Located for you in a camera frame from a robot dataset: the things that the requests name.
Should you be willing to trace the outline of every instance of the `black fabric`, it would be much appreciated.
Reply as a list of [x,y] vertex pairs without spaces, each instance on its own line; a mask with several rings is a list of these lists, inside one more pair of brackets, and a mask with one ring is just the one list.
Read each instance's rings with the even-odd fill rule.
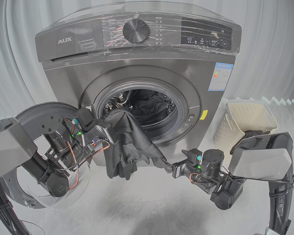
[[152,96],[158,93],[154,90],[146,90],[146,89],[137,89],[132,90],[130,95],[130,104],[135,106],[135,104],[140,100],[149,100]]
[[117,108],[108,112],[104,117],[111,119],[118,112],[124,112],[113,128],[118,136],[118,142],[104,150],[108,177],[112,179],[119,175],[129,180],[131,173],[137,170],[136,162],[142,160],[149,164],[149,159],[152,159],[154,166],[163,168],[159,158],[166,160],[165,156],[146,136],[129,109]]
[[[244,131],[244,133],[245,133],[245,135],[241,140],[250,138],[252,136],[267,135],[267,134],[270,134],[270,131],[263,132],[261,130],[248,130],[248,131]],[[240,143],[241,140],[239,140],[238,143],[235,144],[235,146],[231,149],[231,151],[230,151],[231,155],[233,155],[235,147]]]
[[149,100],[138,101],[132,114],[141,125],[157,123],[167,117],[168,103],[164,100],[164,95],[155,93]]

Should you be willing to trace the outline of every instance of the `aux logo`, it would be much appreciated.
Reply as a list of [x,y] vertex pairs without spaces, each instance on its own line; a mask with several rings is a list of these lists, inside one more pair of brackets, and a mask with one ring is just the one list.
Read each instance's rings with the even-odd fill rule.
[[59,43],[64,43],[64,42],[68,42],[68,41],[71,41],[71,37],[69,37],[69,38],[66,38],[66,39],[60,39],[59,41],[58,41],[58,44]]

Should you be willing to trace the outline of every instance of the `energy label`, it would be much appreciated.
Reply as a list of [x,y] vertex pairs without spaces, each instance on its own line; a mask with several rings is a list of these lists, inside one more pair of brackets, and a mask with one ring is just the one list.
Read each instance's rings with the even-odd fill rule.
[[209,91],[224,91],[229,81],[233,64],[216,63],[209,85]]

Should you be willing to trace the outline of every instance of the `blue connector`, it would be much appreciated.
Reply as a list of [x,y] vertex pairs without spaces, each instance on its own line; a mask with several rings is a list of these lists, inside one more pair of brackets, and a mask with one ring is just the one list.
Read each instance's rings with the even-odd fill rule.
[[78,119],[74,118],[73,121],[75,124],[78,124]]

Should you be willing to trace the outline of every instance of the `qr code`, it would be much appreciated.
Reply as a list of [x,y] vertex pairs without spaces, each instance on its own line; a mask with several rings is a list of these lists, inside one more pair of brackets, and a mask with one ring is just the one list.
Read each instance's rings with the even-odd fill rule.
[[224,70],[221,77],[222,78],[228,78],[229,75],[230,75],[230,72],[231,72],[230,70]]

